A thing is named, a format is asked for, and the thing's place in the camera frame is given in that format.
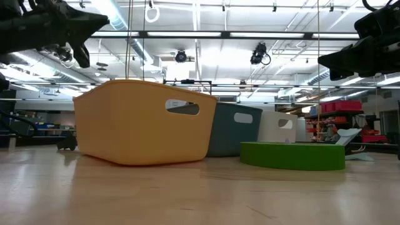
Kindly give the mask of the background workbench with blue bins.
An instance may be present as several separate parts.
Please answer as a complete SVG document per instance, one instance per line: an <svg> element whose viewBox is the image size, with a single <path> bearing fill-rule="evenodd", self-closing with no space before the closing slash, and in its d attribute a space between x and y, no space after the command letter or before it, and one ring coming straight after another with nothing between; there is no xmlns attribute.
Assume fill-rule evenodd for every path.
<svg viewBox="0 0 400 225"><path fill-rule="evenodd" d="M38 129L74 129L74 111L27 111L17 110L16 115L33 122Z"/></svg>

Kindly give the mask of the light blue stapler remover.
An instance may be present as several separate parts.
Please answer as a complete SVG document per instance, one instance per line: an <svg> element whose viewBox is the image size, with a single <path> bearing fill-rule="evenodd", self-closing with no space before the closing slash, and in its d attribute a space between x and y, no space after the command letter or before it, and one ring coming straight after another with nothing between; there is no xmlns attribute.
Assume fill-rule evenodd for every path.
<svg viewBox="0 0 400 225"><path fill-rule="evenodd" d="M337 135L338 141L335 145L344 147L346 161L367 161L373 162L374 159L367 153L366 145L361 144L359 147L351 147L351 141L361 132L360 128L339 129Z"/></svg>

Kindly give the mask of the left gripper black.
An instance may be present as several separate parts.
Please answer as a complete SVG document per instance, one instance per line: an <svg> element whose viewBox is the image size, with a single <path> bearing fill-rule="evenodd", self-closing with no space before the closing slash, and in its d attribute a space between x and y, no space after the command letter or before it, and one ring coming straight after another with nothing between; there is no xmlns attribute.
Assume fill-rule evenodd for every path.
<svg viewBox="0 0 400 225"><path fill-rule="evenodd" d="M22 9L21 49L41 49L45 46L69 44L73 57L81 68L90 67L85 41L109 19L103 14L81 11L63 0L28 0L31 10Z"/></svg>

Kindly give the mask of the teal plastic bin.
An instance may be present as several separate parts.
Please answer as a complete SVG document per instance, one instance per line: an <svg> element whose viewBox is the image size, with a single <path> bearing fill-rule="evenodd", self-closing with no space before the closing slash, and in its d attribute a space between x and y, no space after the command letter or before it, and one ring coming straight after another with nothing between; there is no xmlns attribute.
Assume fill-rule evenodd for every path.
<svg viewBox="0 0 400 225"><path fill-rule="evenodd" d="M239 156L242 142L258 140L262 112L255 107L217 103L206 156Z"/></svg>

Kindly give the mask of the shelf with red bins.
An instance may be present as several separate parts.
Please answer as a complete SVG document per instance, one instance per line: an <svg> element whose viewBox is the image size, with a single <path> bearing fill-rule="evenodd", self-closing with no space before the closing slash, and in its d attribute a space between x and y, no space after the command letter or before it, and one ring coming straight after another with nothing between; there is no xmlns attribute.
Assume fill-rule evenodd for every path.
<svg viewBox="0 0 400 225"><path fill-rule="evenodd" d="M313 142L333 143L339 139L340 129L360 129L356 143L387 144L388 138L377 129L380 119L375 114L366 114L361 101L331 101L313 106L305 117L306 132Z"/></svg>

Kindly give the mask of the white plastic bin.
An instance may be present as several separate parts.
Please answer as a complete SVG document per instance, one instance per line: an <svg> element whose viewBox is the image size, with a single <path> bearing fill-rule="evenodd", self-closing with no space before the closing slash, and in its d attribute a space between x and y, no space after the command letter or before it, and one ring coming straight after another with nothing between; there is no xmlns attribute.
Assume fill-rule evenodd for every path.
<svg viewBox="0 0 400 225"><path fill-rule="evenodd" d="M275 111L263 111L259 125L258 142L291 143L296 141L298 117Z"/></svg>

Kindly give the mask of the silver ventilation duct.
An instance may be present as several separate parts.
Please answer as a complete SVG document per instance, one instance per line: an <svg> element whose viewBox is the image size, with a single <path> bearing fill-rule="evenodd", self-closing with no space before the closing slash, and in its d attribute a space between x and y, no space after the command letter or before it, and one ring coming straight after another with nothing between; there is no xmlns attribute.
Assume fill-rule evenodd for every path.
<svg viewBox="0 0 400 225"><path fill-rule="evenodd" d="M128 20L123 16L120 7L115 0L90 0L92 5L103 15L107 16L110 25L116 31L128 31ZM154 58L145 50L140 40L136 38L125 38L129 44L128 49L132 49L145 64L153 64Z"/></svg>

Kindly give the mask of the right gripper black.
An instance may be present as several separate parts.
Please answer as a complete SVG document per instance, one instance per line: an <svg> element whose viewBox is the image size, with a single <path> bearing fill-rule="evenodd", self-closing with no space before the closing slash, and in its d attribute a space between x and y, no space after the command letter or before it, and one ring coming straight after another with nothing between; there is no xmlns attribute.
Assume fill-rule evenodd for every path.
<svg viewBox="0 0 400 225"><path fill-rule="evenodd" d="M360 45L348 45L338 52L318 57L317 61L329 69L331 81L346 79L354 73L358 73L362 78L373 77L377 73L398 73L400 72L400 31L379 37L365 37Z"/></svg>

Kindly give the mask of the green tape roll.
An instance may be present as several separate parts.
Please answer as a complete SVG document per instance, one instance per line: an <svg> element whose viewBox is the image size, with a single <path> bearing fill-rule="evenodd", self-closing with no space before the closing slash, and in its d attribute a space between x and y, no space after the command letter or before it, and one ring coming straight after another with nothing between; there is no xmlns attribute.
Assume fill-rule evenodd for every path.
<svg viewBox="0 0 400 225"><path fill-rule="evenodd" d="M242 142L240 162L262 168L338 171L345 168L345 150L335 144Z"/></svg>

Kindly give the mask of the black overhead light beam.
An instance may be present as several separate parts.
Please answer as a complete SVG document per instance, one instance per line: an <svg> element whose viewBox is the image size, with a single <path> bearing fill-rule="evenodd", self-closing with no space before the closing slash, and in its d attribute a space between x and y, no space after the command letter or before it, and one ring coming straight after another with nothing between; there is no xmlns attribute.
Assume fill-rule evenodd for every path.
<svg viewBox="0 0 400 225"><path fill-rule="evenodd" d="M122 39L272 39L272 40L323 40L355 41L356 33L336 32L245 32L245 31L97 31L92 38Z"/></svg>

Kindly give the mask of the black stapler remover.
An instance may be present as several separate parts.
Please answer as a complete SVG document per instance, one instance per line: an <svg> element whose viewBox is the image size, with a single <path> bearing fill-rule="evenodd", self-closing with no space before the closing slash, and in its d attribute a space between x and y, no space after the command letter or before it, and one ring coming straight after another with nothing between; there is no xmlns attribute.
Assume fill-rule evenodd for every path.
<svg viewBox="0 0 400 225"><path fill-rule="evenodd" d="M58 150L69 149L70 151L74 151L76 149L78 142L76 137L71 131L62 131L60 136L64 137L64 139L57 143Z"/></svg>

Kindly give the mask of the yellow plastic bin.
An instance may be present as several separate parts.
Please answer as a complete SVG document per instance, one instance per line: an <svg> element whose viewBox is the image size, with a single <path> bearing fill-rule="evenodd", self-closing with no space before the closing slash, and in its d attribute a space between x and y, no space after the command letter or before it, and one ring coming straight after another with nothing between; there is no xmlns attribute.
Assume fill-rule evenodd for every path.
<svg viewBox="0 0 400 225"><path fill-rule="evenodd" d="M217 99L155 82L115 80L73 103L83 154L143 166L202 160Z"/></svg>

